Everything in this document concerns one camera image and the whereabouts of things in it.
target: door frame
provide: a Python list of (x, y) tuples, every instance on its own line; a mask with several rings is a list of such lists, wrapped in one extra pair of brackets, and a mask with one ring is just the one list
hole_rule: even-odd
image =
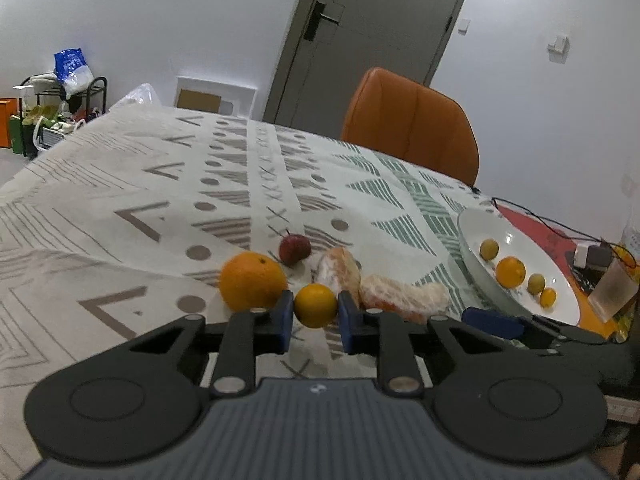
[[(462, 8), (462, 3), (464, 1), (465, 0), (456, 0), (451, 13), (449, 27), (445, 30), (443, 36), (440, 38), (440, 43), (438, 44), (433, 59), (431, 60), (431, 65), (429, 67), (429, 71), (427, 72), (427, 76), (422, 82), (425, 86), (429, 86), (431, 83), (431, 79), (433, 79), (433, 75), (438, 68), (438, 64), (440, 63), (440, 59), (444, 54), (447, 43), (449, 43), (449, 38), (451, 37), (454, 26), (458, 20), (458, 15), (460, 14), (460, 9)], [(291, 24), (289, 26), (289, 32), (287, 33), (287, 37), (282, 47), (280, 60), (278, 61), (278, 65), (276, 67), (276, 72), (273, 75), (273, 81), (271, 83), (271, 89), (269, 92), (269, 97), (267, 99), (267, 104), (264, 108), (262, 120), (265, 123), (274, 123), (276, 120), (278, 109), (280, 108), (280, 102), (282, 101), (282, 96), (284, 95), (284, 88), (287, 84), (287, 80), (289, 79), (291, 67), (293, 66), (293, 60), (296, 57), (298, 46), (300, 45), (300, 41), (302, 41), (302, 36), (305, 33), (306, 24), (309, 20), (309, 17), (311, 16), (311, 11), (315, 2), (316, 0), (298, 0), (296, 10), (293, 14)]]

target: red apple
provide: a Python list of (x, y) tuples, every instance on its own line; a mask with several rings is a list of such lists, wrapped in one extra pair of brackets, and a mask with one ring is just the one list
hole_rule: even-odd
[(287, 234), (280, 242), (278, 255), (287, 267), (292, 267), (311, 254), (311, 242), (304, 235)]

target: patterned tablecloth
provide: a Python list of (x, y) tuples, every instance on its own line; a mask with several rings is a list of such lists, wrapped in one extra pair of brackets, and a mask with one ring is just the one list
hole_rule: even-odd
[[(95, 120), (0, 190), (0, 479), (38, 460), (22, 420), (37, 381), (185, 313), (227, 319), (221, 266), (277, 254), (287, 229), (314, 250), (285, 269), (293, 291), (342, 245), (363, 274), (442, 282), (459, 317), (479, 304), (458, 246), (467, 207), (495, 212), (457, 180), (280, 126), (139, 105)], [(258, 359), (264, 375), (375, 366), (296, 322), (288, 355)]]

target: floor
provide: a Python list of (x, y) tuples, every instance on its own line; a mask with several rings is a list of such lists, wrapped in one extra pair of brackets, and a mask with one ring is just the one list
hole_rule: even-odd
[(9, 148), (0, 148), (0, 186), (11, 180), (28, 163), (28, 158), (16, 155)]

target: door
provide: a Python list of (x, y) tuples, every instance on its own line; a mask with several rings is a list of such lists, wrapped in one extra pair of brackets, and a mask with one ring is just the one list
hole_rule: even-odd
[(423, 83), (458, 1), (315, 0), (276, 124), (337, 138), (351, 96), (369, 68), (381, 66)]

